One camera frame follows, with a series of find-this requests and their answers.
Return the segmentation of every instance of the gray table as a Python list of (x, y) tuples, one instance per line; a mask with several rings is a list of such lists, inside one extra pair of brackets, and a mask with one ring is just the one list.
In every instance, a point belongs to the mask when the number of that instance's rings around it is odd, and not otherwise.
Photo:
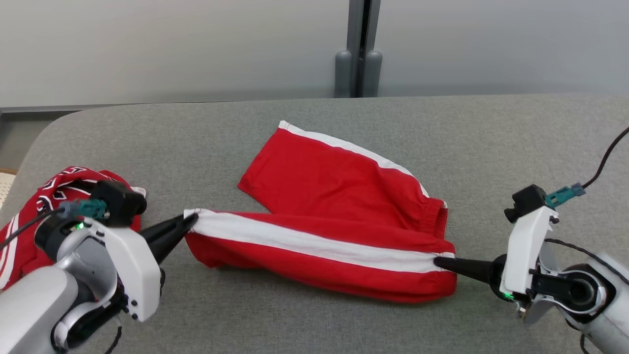
[[(35, 188), (69, 165), (109, 169), (148, 190), (144, 224), (184, 208), (264, 209), (236, 183), (287, 120), (402, 164), (450, 207), (447, 239), (465, 258), (506, 251), (503, 208), (530, 183), (552, 191), (586, 181), (629, 100), (528, 95), (133, 105), (63, 117), (33, 144), (0, 214), (5, 223)], [(559, 210), (553, 237), (629, 263), (629, 140), (585, 197)], [(570, 262), (584, 258), (557, 246)], [(553, 311), (525, 326), (515, 308), (461, 278), (457, 293), (422, 305), (335, 294), (265, 271), (210, 270), (181, 244), (149, 322), (124, 317), (116, 353), (579, 353), (578, 333)], [(109, 324), (79, 353), (102, 353)]]

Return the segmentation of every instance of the red garment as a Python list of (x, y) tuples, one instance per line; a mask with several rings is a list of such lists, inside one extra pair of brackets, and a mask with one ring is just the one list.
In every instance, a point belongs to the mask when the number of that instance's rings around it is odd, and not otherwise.
[(352, 143), (287, 122), (238, 187), (272, 214), (206, 209), (186, 236), (209, 267), (266, 268), (309, 285), (398, 302), (451, 295), (446, 204), (405, 168)]
[[(61, 202), (67, 200), (89, 198), (94, 185), (101, 180), (119, 181), (131, 188), (125, 180), (115, 173), (96, 172), (77, 166), (68, 167), (37, 189), (35, 195), (24, 204), (22, 210), (2, 228), (0, 242), (44, 210), (58, 208)], [(146, 193), (141, 188), (135, 188), (135, 190)], [(131, 228), (135, 231), (140, 230), (139, 215), (133, 219)], [(23, 275), (37, 268), (53, 264), (48, 256), (35, 246), (36, 230), (37, 225), (29, 227), (2, 250), (0, 255), (0, 288), (2, 290), (12, 286)]]

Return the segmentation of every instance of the white side stripe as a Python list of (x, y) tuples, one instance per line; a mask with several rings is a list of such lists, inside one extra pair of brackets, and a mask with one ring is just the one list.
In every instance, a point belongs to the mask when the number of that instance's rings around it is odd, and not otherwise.
[(435, 266), (433, 259), (436, 256), (454, 258), (454, 254), (451, 252), (402, 251), (337, 241), (235, 214), (217, 213), (208, 209), (187, 209), (184, 211), (184, 216), (187, 217), (194, 213), (199, 214), (199, 220), (191, 231), (198, 234), (217, 239), (285, 249), (369, 268), (412, 273), (445, 271), (443, 268)]
[[(349, 141), (345, 141), (345, 140), (341, 140), (335, 137), (331, 137), (329, 135), (325, 135), (325, 134), (321, 134), (321, 133), (317, 133), (317, 132), (307, 132), (303, 129), (297, 128), (294, 125), (290, 124), (289, 122), (283, 120), (281, 122), (279, 122), (279, 128), (280, 129), (284, 129), (284, 130), (288, 130), (289, 132), (295, 134), (295, 135), (299, 135), (301, 137), (306, 137), (309, 139), (313, 139), (313, 140), (317, 140), (320, 142), (323, 142), (329, 146), (333, 146), (333, 147), (340, 147), (341, 149), (347, 150), (347, 151), (352, 151), (355, 152), (356, 154), (359, 155), (363, 155), (365, 157), (368, 157), (369, 159), (374, 160), (378, 166), (380, 166), (381, 168), (391, 168), (391, 169), (397, 169), (398, 171), (407, 174), (409, 176), (412, 176), (413, 178), (415, 178), (415, 176), (413, 176), (413, 174), (411, 173), (411, 171), (407, 170), (404, 166), (400, 166), (396, 163), (394, 163), (393, 161), (386, 159), (378, 154), (376, 154), (373, 151), (369, 151), (363, 147), (360, 147), (356, 144), (353, 144)], [(420, 185), (421, 188), (421, 192), (422, 194), (424, 194), (425, 197), (429, 197), (428, 196), (428, 192), (426, 191), (426, 189), (424, 189), (424, 186), (418, 181), (418, 184)], [(446, 203), (443, 203), (443, 208), (447, 208), (448, 206), (446, 205)]]
[[(7, 227), (6, 235), (4, 239), (6, 240), (18, 228), (19, 228), (19, 214), (15, 215), (13, 219), (11, 219), (9, 227)], [(18, 247), (18, 238), (16, 237), (3, 250), (2, 258), (0, 258), (0, 266), (4, 264), (5, 254), (6, 254), (6, 265), (4, 266), (4, 269), (2, 269), (2, 273), (0, 274), (0, 288), (4, 288), (6, 284), (9, 282), (9, 278), (11, 277), (11, 273), (13, 272), (13, 263), (15, 262), (15, 250), (17, 247)]]

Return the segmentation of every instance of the cable connector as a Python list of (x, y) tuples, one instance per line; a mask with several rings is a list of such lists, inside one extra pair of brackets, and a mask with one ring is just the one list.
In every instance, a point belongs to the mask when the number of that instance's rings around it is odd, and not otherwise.
[(103, 219), (107, 212), (107, 204), (100, 199), (77, 199), (73, 202), (62, 202), (59, 204), (59, 208), (64, 210), (59, 213), (59, 216), (64, 219), (77, 216)]
[(574, 197), (580, 197), (586, 193), (580, 183), (575, 183), (571, 187), (565, 186), (560, 190), (555, 191), (545, 197), (546, 204), (551, 208), (556, 208), (559, 205), (567, 202)]

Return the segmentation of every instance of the red fabric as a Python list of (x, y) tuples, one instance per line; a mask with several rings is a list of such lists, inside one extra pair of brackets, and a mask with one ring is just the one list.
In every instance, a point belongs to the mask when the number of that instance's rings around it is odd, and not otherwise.
[[(0, 241), (13, 231), (34, 219), (43, 210), (55, 209), (61, 202), (87, 199), (97, 181), (119, 181), (130, 187), (120, 176), (110, 171), (93, 171), (83, 167), (68, 167), (53, 176), (24, 204), (20, 212), (0, 231)], [(140, 216), (133, 219), (133, 230), (140, 230)], [(53, 262), (35, 246), (37, 225), (29, 227), (0, 254), (0, 288), (6, 290), (23, 275), (37, 268), (52, 265)]]
[[(425, 196), (415, 177), (285, 128), (264, 145), (238, 187), (273, 213), (233, 213), (248, 219), (382, 249), (454, 253), (444, 240), (444, 202)], [(383, 270), (194, 231), (187, 243), (208, 267), (266, 268), (315, 287), (397, 302), (437, 299), (456, 286), (449, 271)]]

